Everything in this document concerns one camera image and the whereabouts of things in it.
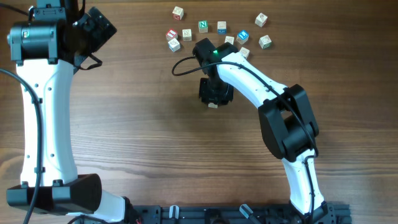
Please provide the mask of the white mushroom picture block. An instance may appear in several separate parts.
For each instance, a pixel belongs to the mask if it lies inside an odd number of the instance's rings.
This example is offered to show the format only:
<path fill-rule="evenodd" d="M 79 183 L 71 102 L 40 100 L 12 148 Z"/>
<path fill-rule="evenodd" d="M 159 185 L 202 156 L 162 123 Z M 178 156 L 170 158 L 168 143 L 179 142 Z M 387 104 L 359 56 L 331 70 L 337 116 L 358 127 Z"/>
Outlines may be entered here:
<path fill-rule="evenodd" d="M 216 104 L 214 104 L 214 103 L 209 103 L 209 104 L 208 104 L 208 107 L 209 107 L 209 108 L 215 108 L 215 109 L 217 109 L 217 108 L 218 108 L 218 105 L 216 105 Z"/>

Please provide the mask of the green Z block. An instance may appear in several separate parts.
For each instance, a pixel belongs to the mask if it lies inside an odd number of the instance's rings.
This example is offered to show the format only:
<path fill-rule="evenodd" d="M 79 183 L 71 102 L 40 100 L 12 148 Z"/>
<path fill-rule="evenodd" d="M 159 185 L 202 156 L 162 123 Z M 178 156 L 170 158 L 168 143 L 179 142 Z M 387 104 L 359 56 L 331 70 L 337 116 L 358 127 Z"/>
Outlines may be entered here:
<path fill-rule="evenodd" d="M 249 54 L 250 54 L 250 50 L 249 49 L 247 49 L 245 47 L 241 47 L 239 52 L 242 54 L 242 56 L 245 59 L 247 59 L 249 57 Z"/>
<path fill-rule="evenodd" d="M 271 38 L 268 35 L 262 36 L 259 39 L 259 45 L 261 46 L 261 49 L 266 49 L 272 45 Z"/>

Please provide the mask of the yellow-sided S block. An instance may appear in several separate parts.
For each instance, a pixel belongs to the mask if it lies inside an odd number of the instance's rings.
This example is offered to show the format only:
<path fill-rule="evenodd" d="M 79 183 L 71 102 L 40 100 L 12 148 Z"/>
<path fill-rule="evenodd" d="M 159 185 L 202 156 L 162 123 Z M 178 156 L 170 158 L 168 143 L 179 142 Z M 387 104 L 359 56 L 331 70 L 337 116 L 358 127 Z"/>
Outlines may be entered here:
<path fill-rule="evenodd" d="M 226 36 L 224 42 L 225 43 L 230 43 L 231 45 L 233 45 L 234 44 L 234 37 Z"/>

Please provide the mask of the blue L block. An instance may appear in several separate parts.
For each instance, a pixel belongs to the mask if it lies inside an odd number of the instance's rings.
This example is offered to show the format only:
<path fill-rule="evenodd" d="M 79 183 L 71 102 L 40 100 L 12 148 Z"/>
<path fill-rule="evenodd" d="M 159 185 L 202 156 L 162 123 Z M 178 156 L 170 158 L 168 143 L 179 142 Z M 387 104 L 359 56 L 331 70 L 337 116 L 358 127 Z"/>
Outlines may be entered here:
<path fill-rule="evenodd" d="M 242 30 L 237 34 L 237 42 L 241 45 L 245 44 L 249 39 L 249 34 L 246 30 Z"/>

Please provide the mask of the green N block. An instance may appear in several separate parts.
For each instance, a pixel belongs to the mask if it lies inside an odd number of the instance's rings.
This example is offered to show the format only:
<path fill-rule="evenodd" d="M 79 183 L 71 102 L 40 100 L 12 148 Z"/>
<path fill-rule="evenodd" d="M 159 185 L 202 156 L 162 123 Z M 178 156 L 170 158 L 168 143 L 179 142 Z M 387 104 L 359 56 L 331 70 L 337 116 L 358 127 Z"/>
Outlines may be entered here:
<path fill-rule="evenodd" d="M 198 30 L 199 33 L 207 33 L 208 32 L 208 22 L 206 20 L 202 20 L 198 22 Z"/>

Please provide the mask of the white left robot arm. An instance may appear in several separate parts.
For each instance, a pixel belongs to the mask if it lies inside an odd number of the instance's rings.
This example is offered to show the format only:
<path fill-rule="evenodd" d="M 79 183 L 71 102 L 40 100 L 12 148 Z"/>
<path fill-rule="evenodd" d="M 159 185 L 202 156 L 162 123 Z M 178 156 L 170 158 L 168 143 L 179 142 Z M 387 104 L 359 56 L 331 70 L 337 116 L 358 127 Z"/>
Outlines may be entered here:
<path fill-rule="evenodd" d="M 70 89 L 86 59 L 95 57 L 115 26 L 84 1 L 38 0 L 27 20 L 15 23 L 7 42 L 16 64 L 24 109 L 24 162 L 9 206 L 32 214 L 69 215 L 74 223 L 135 223 L 126 197 L 105 191 L 97 174 L 79 174 L 70 136 Z"/>

